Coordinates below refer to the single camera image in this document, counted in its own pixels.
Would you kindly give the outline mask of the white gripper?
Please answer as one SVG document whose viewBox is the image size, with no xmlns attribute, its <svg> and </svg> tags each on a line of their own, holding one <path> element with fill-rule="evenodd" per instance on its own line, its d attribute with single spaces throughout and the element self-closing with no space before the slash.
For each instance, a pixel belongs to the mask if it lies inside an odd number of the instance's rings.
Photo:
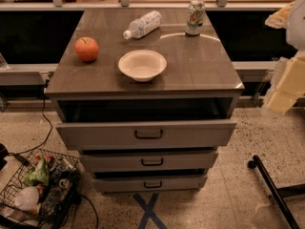
<svg viewBox="0 0 305 229">
<path fill-rule="evenodd" d="M 305 50 L 305 0 L 295 0 L 269 15 L 265 25 L 286 29 L 286 41 L 298 50 Z M 266 97 L 267 109 L 285 114 L 305 94 L 305 56 L 281 59 L 275 66 L 272 87 Z"/>
</svg>

